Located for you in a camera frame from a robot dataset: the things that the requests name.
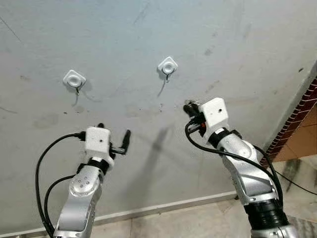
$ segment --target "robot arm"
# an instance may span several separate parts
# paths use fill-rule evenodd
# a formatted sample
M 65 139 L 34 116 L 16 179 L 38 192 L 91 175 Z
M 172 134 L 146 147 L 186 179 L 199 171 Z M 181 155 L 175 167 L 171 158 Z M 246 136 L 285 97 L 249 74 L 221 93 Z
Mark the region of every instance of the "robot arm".
M 104 176 L 114 165 L 114 153 L 127 152 L 130 134 L 128 130 L 122 146 L 114 148 L 110 142 L 110 131 L 102 124 L 87 129 L 85 150 L 90 160 L 70 182 L 68 199 L 58 219 L 54 237 L 90 237 Z
M 201 106 L 189 102 L 184 111 L 191 119 L 191 127 L 186 126 L 187 133 L 199 130 L 207 145 L 259 164 L 253 145 L 242 140 L 237 131 L 229 131 L 228 113 L 222 98 L 212 99 Z M 231 173 L 239 199 L 249 216 L 252 237 L 297 238 L 297 231 L 289 224 L 268 175 L 227 155 L 222 155 L 222 161 Z

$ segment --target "wall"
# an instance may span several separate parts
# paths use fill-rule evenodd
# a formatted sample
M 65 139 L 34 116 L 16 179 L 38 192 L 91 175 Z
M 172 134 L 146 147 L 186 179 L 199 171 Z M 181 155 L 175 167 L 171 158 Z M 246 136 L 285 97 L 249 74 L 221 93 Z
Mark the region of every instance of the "wall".
M 316 10 L 313 0 L 1 1 L 0 234 L 41 226 L 38 156 L 59 136 L 99 122 L 114 143 L 127 128 L 133 135 L 98 215 L 233 190 L 221 159 L 185 139 L 183 103 L 223 97 L 231 126 L 263 146 L 310 83 Z M 169 55 L 179 69 L 158 96 L 156 66 Z M 71 68 L 88 79 L 75 106 L 61 82 Z M 42 192 L 83 157 L 81 142 L 57 145 L 41 168 Z M 66 188 L 52 194 L 54 218 Z

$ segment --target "baseboard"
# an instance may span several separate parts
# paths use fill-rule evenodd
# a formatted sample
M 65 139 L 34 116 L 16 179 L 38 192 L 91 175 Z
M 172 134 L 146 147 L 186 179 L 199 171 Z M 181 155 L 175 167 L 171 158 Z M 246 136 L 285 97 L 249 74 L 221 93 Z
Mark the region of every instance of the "baseboard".
M 204 205 L 204 204 L 213 203 L 213 202 L 224 201 L 224 200 L 232 199 L 235 196 L 236 196 L 236 192 L 232 191 L 232 192 L 225 192 L 225 193 L 220 193 L 217 195 L 211 195 L 206 197 L 198 197 L 198 198 L 182 200 L 178 202 L 171 202 L 171 203 L 166 203 L 166 204 L 157 205 L 157 206 L 144 207 L 144 208 L 134 209 L 134 210 L 125 211 L 125 212 L 112 213 L 109 215 L 96 217 L 94 225 L 97 226 L 97 225 L 101 225 L 105 223 L 127 220 L 130 218 L 143 217 L 143 216 L 147 216 L 147 215 L 155 214 L 155 213 L 167 212 L 167 211 L 186 208 L 186 207 L 193 207 L 193 206 L 199 206 L 199 205 Z M 0 235 L 0 238 L 12 238 L 17 236 L 23 236 L 23 238 L 31 238 L 31 237 L 37 237 L 37 236 L 44 236 L 45 234 L 46 234 L 46 231 L 44 228 L 38 228 L 38 229 L 33 229 L 28 231 L 3 234 L 3 235 Z

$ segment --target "black wire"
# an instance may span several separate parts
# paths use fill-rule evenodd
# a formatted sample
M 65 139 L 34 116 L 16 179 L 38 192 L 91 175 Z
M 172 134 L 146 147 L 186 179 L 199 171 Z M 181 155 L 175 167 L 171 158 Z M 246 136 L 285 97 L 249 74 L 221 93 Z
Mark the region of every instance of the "black wire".
M 232 158 L 235 158 L 235 159 L 238 159 L 238 160 L 242 160 L 246 163 L 249 163 L 255 167 L 257 167 L 259 170 L 261 170 L 262 172 L 266 173 L 267 176 L 274 182 L 275 186 L 277 187 L 277 182 L 275 181 L 275 178 L 274 176 L 269 172 L 267 171 L 266 169 L 264 169 L 261 165 L 251 161 L 251 160 L 248 160 L 242 156 L 239 156 L 239 155 L 236 155 L 236 154 L 232 154 L 232 153 L 229 153 L 229 152 L 226 152 L 226 151 L 220 151 L 220 150 L 216 150 L 216 149 L 211 149 L 211 148 L 207 148 L 207 147 L 204 147 L 204 146 L 201 146 L 200 144 L 196 143 L 191 137 L 190 137 L 190 133 L 188 131 L 188 127 L 192 125 L 191 122 L 187 123 L 186 126 L 185 126 L 185 134 L 186 134 L 186 137 L 187 139 L 194 145 L 196 146 L 197 148 L 201 149 L 201 150 L 204 150 L 204 151 L 207 151 L 207 152 L 211 152 L 211 153 L 215 153 L 215 154 L 219 154 L 219 155 L 226 155 L 226 156 L 230 156 Z
M 54 232 L 54 227 L 51 227 L 47 221 L 46 221 L 46 218 L 45 218 L 45 215 L 44 215 L 44 212 L 43 212 L 43 209 L 42 209 L 42 203 L 41 203 L 41 196 L 40 196 L 40 185 L 39 185 L 39 172 L 40 172 L 40 165 L 41 165 L 41 162 L 44 158 L 44 156 L 47 154 L 47 152 L 55 145 L 57 144 L 58 142 L 60 142 L 61 140 L 63 139 L 66 139 L 68 137 L 76 137 L 76 136 L 79 136 L 80 134 L 79 133 L 73 133 L 73 134 L 68 134 L 68 135 L 64 135 L 62 136 L 61 138 L 57 139 L 56 141 L 54 141 L 51 145 L 49 145 L 45 151 L 42 153 L 42 155 L 40 156 L 38 162 L 37 162 L 37 165 L 36 165 L 36 170 L 35 170 L 35 193 L 36 193 L 36 202 L 37 202 L 37 206 L 38 206 L 38 210 L 39 210 L 39 213 L 40 213 L 40 217 L 41 217 L 41 220 L 42 220 L 42 223 L 46 229 L 46 231 L 48 232 L 49 236 L 50 237 L 53 237 L 53 232 Z
M 279 179 L 277 177 L 276 171 L 273 167 L 273 164 L 272 164 L 271 160 L 269 159 L 269 156 L 267 155 L 267 153 L 264 150 L 262 150 L 260 147 L 258 147 L 256 145 L 253 145 L 253 147 L 256 150 L 258 150 L 266 159 L 268 166 L 270 167 L 272 174 L 274 176 L 274 179 L 275 179 L 274 183 L 275 183 L 277 194 L 278 194 L 278 200 L 279 200 L 281 206 L 283 207 L 283 190 L 282 190 L 281 183 L 279 182 Z
M 304 190 L 304 191 L 306 191 L 306 192 L 309 192 L 309 193 L 311 193 L 311 194 L 317 195 L 317 193 L 314 193 L 314 192 L 312 192 L 312 191 L 309 191 L 309 190 L 303 188 L 302 186 L 300 186 L 300 185 L 294 183 L 292 180 L 290 180 L 290 179 L 288 179 L 287 177 L 285 177 L 284 175 L 280 174 L 278 171 L 275 171 L 275 172 L 277 172 L 279 175 L 281 175 L 281 176 L 282 176 L 283 178 L 285 178 L 287 181 L 289 181 L 290 183 L 294 184 L 295 186 L 301 188 L 302 190 Z
M 50 196 L 50 193 L 51 193 L 51 190 L 54 188 L 55 185 L 57 185 L 58 183 L 64 181 L 64 180 L 67 180 L 67 179 L 71 179 L 73 178 L 75 175 L 70 175 L 70 176 L 66 176 L 66 177 L 63 177 L 63 178 L 60 178 L 58 180 L 56 180 L 55 182 L 53 182 L 51 184 L 51 186 L 48 188 L 46 194 L 45 194 L 45 198 L 44 198 L 44 214 L 45 214 L 45 218 L 46 218 L 46 221 L 48 223 L 48 225 L 50 227 L 53 227 L 54 226 L 52 225 L 52 222 L 50 220 L 50 216 L 49 216 L 49 211 L 48 211 L 48 202 L 49 202 L 49 196 Z

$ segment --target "floor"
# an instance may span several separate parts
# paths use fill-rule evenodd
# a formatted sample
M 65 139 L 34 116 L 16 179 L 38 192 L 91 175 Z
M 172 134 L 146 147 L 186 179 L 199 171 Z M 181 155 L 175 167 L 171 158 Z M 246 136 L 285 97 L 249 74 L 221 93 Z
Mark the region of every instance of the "floor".
M 317 156 L 276 162 L 274 166 L 277 171 L 293 176 L 294 182 L 317 192 Z M 289 220 L 298 227 L 300 237 L 316 237 L 317 196 L 290 185 L 282 178 L 280 181 L 285 197 L 284 211 Z M 95 226 L 91 237 L 248 238 L 250 225 L 240 201 L 228 200 Z
M 317 154 L 317 105 L 287 140 L 274 161 L 291 160 L 315 154 Z

